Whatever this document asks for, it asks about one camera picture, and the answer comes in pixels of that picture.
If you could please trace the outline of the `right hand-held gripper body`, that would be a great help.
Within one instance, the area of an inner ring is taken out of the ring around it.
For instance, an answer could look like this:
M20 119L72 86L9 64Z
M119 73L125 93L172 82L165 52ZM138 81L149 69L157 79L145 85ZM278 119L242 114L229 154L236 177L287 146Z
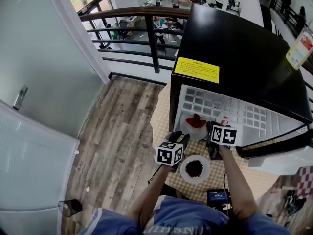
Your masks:
M237 145L237 129L230 126L212 126L211 141L206 140L206 150L208 150L210 160L222 160L219 154L219 146Z

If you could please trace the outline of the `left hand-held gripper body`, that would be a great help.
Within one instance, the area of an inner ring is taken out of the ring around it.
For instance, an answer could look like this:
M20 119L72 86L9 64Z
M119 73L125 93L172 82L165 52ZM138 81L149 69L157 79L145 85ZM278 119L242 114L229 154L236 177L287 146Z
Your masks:
M176 172L183 157L183 144L162 142L156 149L156 163L171 167Z

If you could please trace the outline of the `white round plate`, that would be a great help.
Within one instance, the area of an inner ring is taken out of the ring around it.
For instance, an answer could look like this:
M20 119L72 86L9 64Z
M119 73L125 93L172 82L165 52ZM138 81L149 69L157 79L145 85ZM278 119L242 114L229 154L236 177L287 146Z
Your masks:
M193 160L199 160L203 165L203 172L201 176L198 178L191 178L185 171L186 164ZM191 155L182 162L181 167L180 167L180 174L183 180L187 183L190 183L193 185L201 184L208 178L210 174L209 160L206 157L201 156L201 155Z
M234 127L235 124L238 124L238 116L236 114L232 114L229 111L222 111L222 112L218 113L215 121L217 123L221 123L224 116L228 117L228 119L229 119L229 125L228 126Z
M186 122L186 120L192 116L193 115L190 113L181 115L179 124L182 133L185 135L190 134L190 139L195 141L206 138L208 136L206 125L204 127L194 128Z

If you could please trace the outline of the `red strawberries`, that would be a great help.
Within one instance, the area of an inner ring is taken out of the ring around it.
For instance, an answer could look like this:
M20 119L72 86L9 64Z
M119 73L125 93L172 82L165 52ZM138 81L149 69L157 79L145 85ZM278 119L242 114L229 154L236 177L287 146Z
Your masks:
M193 128L202 128L206 125L206 120L201 119L201 116L198 114L194 114L193 117L187 118L186 122Z

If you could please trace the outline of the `black mini fridge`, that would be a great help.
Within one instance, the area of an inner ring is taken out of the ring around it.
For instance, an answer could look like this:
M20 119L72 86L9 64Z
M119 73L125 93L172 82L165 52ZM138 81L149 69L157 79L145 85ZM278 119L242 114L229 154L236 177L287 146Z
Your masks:
M288 49L255 23L193 5L170 80L169 130L233 146L274 175L313 166L313 102Z

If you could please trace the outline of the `person's left forearm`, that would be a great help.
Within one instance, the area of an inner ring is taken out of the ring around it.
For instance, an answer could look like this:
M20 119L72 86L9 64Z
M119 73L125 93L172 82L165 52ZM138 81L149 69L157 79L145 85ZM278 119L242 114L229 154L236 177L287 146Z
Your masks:
M149 221L170 170L170 166L162 165L145 190L125 212L125 215L137 221L141 228Z

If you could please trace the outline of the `person's right forearm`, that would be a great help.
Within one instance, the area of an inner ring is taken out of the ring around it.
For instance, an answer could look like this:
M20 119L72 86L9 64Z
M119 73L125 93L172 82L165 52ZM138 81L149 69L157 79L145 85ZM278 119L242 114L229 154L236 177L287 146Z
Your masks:
M251 188L237 165L231 150L226 146L219 146L225 171L227 174L233 213L237 220L244 223L259 212Z

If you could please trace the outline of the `person's black trousers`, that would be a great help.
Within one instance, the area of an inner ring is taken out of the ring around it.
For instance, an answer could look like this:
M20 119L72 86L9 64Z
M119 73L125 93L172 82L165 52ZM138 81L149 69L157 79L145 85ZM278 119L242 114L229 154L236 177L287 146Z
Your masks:
M171 196L174 198L182 198L182 194L167 184L163 184L160 196Z

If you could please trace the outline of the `black device blue screen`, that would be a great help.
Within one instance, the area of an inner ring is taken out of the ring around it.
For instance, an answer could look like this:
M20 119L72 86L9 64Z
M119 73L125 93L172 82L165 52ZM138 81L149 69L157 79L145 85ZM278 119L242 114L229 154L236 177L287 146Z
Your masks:
M207 191L207 205L219 211L228 210L231 198L228 189L211 189Z

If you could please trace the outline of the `person's blue shirt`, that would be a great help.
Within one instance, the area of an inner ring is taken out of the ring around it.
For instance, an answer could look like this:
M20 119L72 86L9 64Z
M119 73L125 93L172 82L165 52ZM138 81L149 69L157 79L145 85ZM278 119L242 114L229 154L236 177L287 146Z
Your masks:
M291 235L272 219L255 214L247 222L230 220L203 203L170 196L158 198L144 228L124 215L97 208L79 235Z

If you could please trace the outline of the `dark wooden handrail railing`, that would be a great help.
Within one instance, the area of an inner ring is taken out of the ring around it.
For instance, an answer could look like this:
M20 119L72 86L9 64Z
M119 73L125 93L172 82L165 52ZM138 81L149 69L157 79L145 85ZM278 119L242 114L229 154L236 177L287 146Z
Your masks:
M131 7L86 14L82 22L112 16L144 17L142 32L148 40L133 40L134 45L150 47L155 71L161 69L160 49L174 49L178 56L219 67L219 82L238 90L255 93L283 85L299 90L306 86L313 93L313 72L289 68L283 60L287 43L263 27L241 17L194 5L191 10Z

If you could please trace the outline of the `black doorstop cup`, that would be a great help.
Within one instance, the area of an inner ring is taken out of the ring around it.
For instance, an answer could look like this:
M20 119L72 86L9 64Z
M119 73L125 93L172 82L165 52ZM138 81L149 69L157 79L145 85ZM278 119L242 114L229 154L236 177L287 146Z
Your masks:
M81 202L77 199L59 201L58 207L64 217L71 217L83 210Z

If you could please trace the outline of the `clear bottle yellow liquid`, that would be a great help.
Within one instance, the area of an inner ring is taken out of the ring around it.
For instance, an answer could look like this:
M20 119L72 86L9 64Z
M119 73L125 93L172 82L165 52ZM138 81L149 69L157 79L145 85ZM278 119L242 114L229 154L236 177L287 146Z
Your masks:
M312 52L313 31L309 27L305 27L287 52L286 59L295 70L298 70Z

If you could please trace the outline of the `black metal walkway railing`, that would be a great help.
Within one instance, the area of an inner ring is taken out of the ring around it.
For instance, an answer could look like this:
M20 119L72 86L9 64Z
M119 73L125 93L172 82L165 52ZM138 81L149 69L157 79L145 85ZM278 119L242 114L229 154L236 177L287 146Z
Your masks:
M291 7L288 8L284 13L280 13L281 9L281 0L271 0L270 8L273 9L274 12L278 14L278 16L282 19L284 25L291 31L294 37L298 37L298 33L296 31L297 25L297 17L298 13L296 13Z

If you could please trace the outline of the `frosted glass door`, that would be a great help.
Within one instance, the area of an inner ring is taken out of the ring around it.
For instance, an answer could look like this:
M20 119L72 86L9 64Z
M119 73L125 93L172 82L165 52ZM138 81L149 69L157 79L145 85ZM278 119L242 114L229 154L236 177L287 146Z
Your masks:
M0 0L0 100L77 137L109 73L70 0Z

